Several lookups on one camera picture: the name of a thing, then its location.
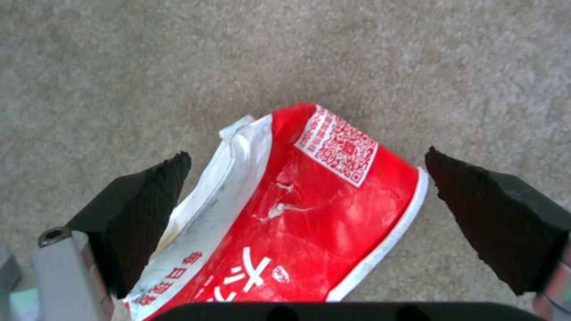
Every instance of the torn plastic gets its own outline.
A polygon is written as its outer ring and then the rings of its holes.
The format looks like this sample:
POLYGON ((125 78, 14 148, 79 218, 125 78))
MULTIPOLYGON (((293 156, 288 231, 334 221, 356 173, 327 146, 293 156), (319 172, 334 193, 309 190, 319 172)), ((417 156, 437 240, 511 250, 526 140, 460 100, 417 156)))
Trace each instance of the torn plastic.
POLYGON ((341 300, 424 201, 422 169, 317 105, 219 135, 124 300, 135 320, 190 302, 341 300))

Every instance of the gray carpet floor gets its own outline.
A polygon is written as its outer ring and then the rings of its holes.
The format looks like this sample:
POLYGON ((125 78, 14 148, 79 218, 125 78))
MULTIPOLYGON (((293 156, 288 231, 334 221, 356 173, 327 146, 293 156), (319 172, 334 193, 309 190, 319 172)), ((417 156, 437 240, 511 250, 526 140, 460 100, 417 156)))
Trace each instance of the gray carpet floor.
MULTIPOLYGON (((0 242, 28 255, 118 175, 318 102, 413 164, 430 145, 571 210, 571 2, 0 0, 0 242)), ((525 307, 429 190, 347 300, 525 307)), ((115 319, 126 315, 121 306, 115 319)))

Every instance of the white logo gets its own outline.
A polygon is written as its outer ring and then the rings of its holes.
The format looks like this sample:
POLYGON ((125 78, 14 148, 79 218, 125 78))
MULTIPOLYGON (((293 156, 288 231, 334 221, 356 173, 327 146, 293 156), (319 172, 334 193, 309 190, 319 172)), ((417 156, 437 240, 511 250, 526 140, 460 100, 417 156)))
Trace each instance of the white logo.
POLYGON ((279 283, 289 283, 289 274, 283 266, 277 266, 272 271, 272 277, 279 283))

